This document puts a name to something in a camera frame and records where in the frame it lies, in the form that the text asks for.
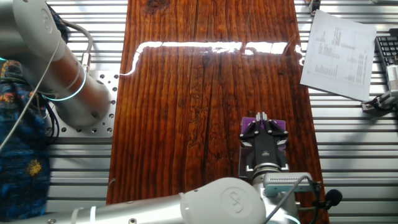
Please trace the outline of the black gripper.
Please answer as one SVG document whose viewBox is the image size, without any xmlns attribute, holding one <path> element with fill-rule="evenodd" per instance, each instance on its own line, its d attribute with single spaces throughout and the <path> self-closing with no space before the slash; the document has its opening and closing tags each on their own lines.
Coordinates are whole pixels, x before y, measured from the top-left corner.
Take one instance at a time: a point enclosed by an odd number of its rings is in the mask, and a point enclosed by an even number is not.
<svg viewBox="0 0 398 224">
<path fill-rule="evenodd" d="M 270 136 L 258 136 L 262 128 Z M 239 139 L 250 151 L 246 155 L 246 172 L 288 172 L 289 165 L 284 150 L 288 131 L 285 121 L 269 119 L 265 112 L 258 112 L 255 117 L 243 117 Z"/>
</svg>

